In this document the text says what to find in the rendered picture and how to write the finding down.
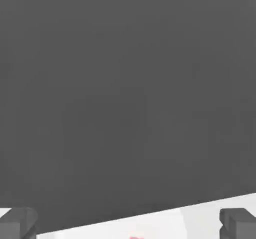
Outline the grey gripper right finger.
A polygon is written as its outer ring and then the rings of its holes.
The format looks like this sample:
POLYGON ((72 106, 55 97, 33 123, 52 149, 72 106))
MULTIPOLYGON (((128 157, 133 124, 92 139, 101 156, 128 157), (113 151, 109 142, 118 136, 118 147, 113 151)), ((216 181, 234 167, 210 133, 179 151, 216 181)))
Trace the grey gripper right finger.
POLYGON ((219 239, 256 239, 256 217, 245 208, 222 208, 219 239))

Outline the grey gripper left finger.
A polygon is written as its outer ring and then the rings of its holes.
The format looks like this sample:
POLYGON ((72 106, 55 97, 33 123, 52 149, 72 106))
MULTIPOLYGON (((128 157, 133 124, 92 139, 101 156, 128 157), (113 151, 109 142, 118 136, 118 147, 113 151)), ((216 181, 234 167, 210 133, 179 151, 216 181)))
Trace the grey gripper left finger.
POLYGON ((0 217, 0 239, 37 239, 38 213, 30 207, 13 207, 0 217))

